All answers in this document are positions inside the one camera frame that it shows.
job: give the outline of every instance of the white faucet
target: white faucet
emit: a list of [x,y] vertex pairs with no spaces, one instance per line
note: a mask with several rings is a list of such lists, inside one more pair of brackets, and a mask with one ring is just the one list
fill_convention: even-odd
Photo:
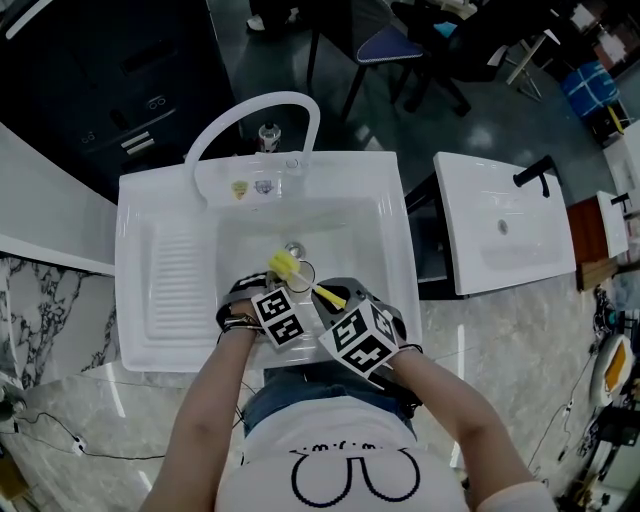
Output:
[[207,200],[198,188],[195,172],[196,165],[198,164],[202,153],[204,153],[204,150],[207,149],[209,144],[211,144],[211,142],[213,142],[213,140],[226,128],[237,123],[243,117],[253,114],[258,110],[273,107],[275,105],[300,105],[301,107],[306,108],[309,112],[309,126],[307,128],[307,136],[304,140],[302,158],[300,159],[300,162],[293,158],[287,160],[287,167],[289,168],[296,168],[299,166],[302,169],[308,169],[313,144],[315,143],[316,135],[318,134],[318,127],[320,126],[320,109],[318,108],[318,104],[309,96],[292,91],[271,92],[248,99],[227,110],[207,126],[193,143],[189,149],[189,153],[187,153],[187,158],[184,163],[185,179],[188,182],[187,185],[192,189],[196,200],[202,205],[203,209],[207,207]]

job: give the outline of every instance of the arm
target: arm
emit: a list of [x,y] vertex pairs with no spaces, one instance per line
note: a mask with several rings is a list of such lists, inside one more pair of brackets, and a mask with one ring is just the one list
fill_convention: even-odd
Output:
[[[232,313],[255,315],[250,302],[234,304]],[[167,455],[141,512],[213,510],[255,336],[237,329],[220,338],[178,411]]]
[[489,402],[415,350],[390,360],[393,369],[460,445],[474,506],[512,485],[533,481]]

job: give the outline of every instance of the shirt sleeve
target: shirt sleeve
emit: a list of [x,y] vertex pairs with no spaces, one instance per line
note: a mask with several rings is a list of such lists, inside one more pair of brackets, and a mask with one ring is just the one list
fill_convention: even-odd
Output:
[[547,488],[540,482],[525,482],[489,496],[478,512],[556,512]]

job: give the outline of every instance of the person's left arm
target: person's left arm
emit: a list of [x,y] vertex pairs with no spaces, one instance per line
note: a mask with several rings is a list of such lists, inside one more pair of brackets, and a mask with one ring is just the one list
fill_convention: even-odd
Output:
[[[255,315],[250,302],[234,305],[232,313]],[[255,336],[255,331],[236,329],[220,338],[178,411],[167,455],[141,512],[213,510]]]

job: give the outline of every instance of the white cube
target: white cube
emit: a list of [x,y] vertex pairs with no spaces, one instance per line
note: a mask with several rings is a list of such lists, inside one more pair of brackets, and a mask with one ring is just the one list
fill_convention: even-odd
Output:
[[251,302],[260,325],[277,349],[291,344],[304,333],[302,322],[284,288],[278,288],[267,295],[256,295],[251,298]]
[[398,352],[391,319],[370,300],[320,336],[320,342],[334,359],[365,378]]

